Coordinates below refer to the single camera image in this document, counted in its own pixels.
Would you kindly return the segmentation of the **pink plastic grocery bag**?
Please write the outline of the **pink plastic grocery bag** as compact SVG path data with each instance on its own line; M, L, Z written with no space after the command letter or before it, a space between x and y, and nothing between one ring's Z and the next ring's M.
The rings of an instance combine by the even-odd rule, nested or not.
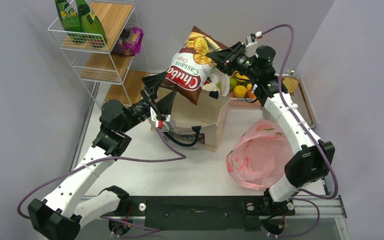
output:
M260 119L227 154L227 172L241 187L264 191L281 179L293 156L280 125Z

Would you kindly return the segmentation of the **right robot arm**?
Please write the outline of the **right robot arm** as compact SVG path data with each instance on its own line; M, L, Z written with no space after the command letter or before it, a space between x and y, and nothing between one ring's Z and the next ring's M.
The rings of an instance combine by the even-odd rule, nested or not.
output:
M265 191L269 197L264 198L262 206L270 215L280 211L283 202L302 192L307 184L328 174L335 184L338 182L331 166L335 147L317 136L302 119L281 77L275 75L275 55L272 47L263 45L256 48L253 56L247 56L246 47L241 42L206 54L222 73L238 72L250 80L253 94L275 118L291 146L293 157L286 163L283 177Z

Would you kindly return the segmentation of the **orange yellow mango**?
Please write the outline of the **orange yellow mango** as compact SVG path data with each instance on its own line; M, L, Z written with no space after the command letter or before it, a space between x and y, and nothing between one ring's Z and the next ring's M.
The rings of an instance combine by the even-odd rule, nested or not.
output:
M252 92L252 89L253 89L253 85L251 83L249 83L247 86L246 86L246 93L245 93L245 97L247 99L256 99L257 97L254 95L254 93Z

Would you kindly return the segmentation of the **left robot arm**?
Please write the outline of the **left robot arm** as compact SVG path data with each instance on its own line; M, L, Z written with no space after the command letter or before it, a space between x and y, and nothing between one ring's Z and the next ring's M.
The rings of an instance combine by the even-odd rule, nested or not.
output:
M73 240L93 220L110 212L123 215L129 210L129 194L115 185L89 200L82 201L82 197L106 169L124 159L132 140L128 131L152 120L161 140L167 141L166 132L175 126L171 108L176 93L158 98L158 89L166 77L167 72L144 77L142 98L131 106L117 99L102 105L100 130L84 158L72 171L56 178L55 190L28 204L26 218L34 230L49 240Z

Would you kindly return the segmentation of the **yellow snack packet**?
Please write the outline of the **yellow snack packet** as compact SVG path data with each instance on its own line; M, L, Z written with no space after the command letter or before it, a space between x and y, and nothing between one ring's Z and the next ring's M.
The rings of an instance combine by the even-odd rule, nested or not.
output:
M207 54L227 48L225 44L193 26L183 46L173 56L160 86L178 92L197 105L207 78L217 66Z

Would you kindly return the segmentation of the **beige canvas tote bag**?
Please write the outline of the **beige canvas tote bag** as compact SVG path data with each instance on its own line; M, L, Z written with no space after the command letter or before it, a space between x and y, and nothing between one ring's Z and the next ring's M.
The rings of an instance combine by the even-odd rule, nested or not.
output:
M175 121L166 137L181 147L198 147L215 152L220 145L232 100L202 90L197 105L181 94L175 95L171 116Z

